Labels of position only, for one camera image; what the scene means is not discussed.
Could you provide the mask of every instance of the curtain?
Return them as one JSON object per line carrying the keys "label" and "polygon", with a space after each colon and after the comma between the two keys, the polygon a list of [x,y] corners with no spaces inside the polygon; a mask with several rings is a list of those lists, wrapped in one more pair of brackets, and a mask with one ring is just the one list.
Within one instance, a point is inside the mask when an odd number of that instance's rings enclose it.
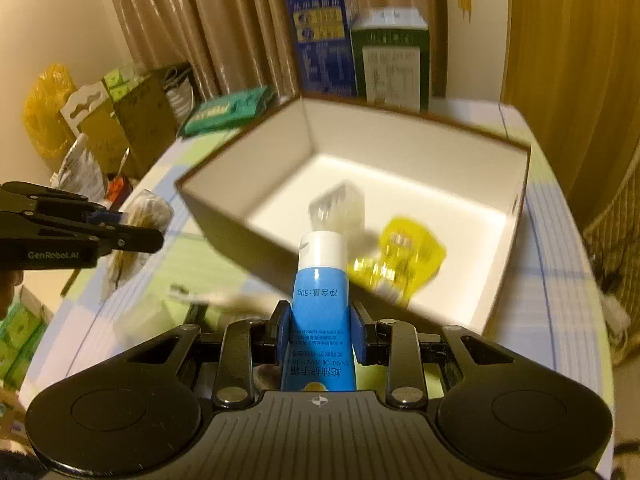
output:
{"label": "curtain", "polygon": [[585,227],[640,138],[640,0],[511,0],[502,100],[529,123]]}
{"label": "curtain", "polygon": [[[446,0],[358,0],[416,6],[430,23],[431,87],[446,88]],[[285,0],[113,0],[136,62],[148,68],[188,60],[206,98],[262,84],[298,90]]]}

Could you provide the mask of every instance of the table surface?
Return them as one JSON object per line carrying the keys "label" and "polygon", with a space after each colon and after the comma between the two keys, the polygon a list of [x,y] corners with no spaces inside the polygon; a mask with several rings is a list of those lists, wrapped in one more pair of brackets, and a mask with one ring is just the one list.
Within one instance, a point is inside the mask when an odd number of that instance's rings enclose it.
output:
{"label": "table surface", "polygon": [[[487,335],[581,382],[612,406],[612,370],[598,287],[566,200],[526,122],[515,108],[489,102],[434,100],[430,109],[532,147],[522,220]],[[171,283],[202,293],[269,290],[206,243],[174,187],[188,167],[234,132],[178,140],[142,180],[137,190],[152,190],[175,211],[164,248],[103,303],[105,258],[96,269],[80,273],[28,370],[20,392],[25,406],[53,382],[124,350],[113,330],[114,321],[149,302],[170,305],[166,294]],[[57,272],[47,279],[61,285],[67,276],[68,272]],[[611,443],[598,471],[608,478],[610,469]]]}

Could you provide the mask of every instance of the clear plastic object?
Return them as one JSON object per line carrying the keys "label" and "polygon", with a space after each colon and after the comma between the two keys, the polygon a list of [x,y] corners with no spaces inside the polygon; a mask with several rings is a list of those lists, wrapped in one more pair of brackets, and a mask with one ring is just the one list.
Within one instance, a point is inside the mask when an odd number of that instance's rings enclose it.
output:
{"label": "clear plastic object", "polygon": [[351,237],[364,231],[364,195],[347,180],[309,205],[313,231],[334,231]]}
{"label": "clear plastic object", "polygon": [[[174,210],[161,196],[143,189],[126,208],[127,225],[158,229],[165,233],[174,217]],[[127,280],[133,278],[151,254],[113,251],[102,283],[102,301],[106,301]]]}

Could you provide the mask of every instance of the yellow plastic bag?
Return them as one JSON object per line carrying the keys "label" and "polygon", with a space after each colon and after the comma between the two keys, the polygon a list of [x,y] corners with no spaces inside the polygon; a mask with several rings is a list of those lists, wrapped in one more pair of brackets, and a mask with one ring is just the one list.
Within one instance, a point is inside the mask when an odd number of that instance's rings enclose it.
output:
{"label": "yellow plastic bag", "polygon": [[24,102],[22,122],[33,147],[51,171],[60,169],[76,140],[60,114],[60,108],[76,90],[66,66],[54,63],[38,76]]}

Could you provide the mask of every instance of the green milk carton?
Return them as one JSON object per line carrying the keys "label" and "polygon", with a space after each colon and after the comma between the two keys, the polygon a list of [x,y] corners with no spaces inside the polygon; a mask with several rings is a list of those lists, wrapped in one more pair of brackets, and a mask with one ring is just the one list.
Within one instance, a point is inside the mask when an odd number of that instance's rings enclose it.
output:
{"label": "green milk carton", "polygon": [[351,29],[356,88],[369,102],[429,105],[429,27],[415,7],[368,9]]}

